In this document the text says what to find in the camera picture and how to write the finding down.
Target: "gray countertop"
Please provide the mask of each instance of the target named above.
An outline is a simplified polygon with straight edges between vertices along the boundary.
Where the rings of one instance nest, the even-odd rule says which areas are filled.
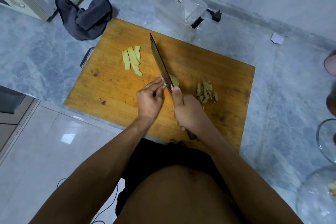
[[[91,0],[80,7],[87,8]],[[324,59],[336,43],[228,4],[205,0],[223,12],[205,14],[191,42],[256,67],[240,155],[294,209],[296,191],[329,162],[315,139],[332,115],[325,99],[334,78]],[[110,0],[114,17],[180,39],[159,22],[151,0]],[[0,7],[0,85],[61,106],[81,72],[79,64],[98,39],[77,41],[57,14],[51,22]],[[273,44],[273,32],[285,35]]]

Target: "black shorts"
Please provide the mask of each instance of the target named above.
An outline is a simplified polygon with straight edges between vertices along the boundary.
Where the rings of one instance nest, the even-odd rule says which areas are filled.
[[[142,138],[121,175],[121,178],[125,179],[125,188],[118,195],[116,216],[119,216],[128,197],[143,180],[159,169],[173,165],[183,165],[207,173],[222,190],[230,195],[229,189],[208,154],[187,148],[182,142],[163,145]]]

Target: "knife blade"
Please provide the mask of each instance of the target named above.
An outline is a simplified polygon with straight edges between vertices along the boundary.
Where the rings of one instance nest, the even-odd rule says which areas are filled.
[[[165,63],[162,60],[162,57],[159,53],[158,47],[156,46],[156,43],[153,39],[153,36],[151,33],[149,33],[149,37],[150,37],[150,46],[152,48],[152,52],[153,52],[153,56],[154,59],[156,61],[157,66],[159,67],[159,71],[162,75],[162,78],[164,80],[164,82],[166,83],[166,87],[170,93],[170,96],[173,97],[173,82],[170,79],[169,73],[166,69]],[[188,133],[188,137],[190,140],[195,140],[197,139],[197,136],[195,136],[193,133],[191,133],[189,130],[186,130]]]

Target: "clear plastic box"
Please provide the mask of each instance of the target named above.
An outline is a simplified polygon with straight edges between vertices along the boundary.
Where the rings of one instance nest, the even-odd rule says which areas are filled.
[[[155,17],[185,38],[207,9],[202,0],[153,0]]]

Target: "belly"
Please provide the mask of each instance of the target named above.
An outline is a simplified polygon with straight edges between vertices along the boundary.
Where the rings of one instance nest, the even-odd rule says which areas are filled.
[[[114,223],[241,223],[239,215],[211,176],[177,165],[147,177]]]

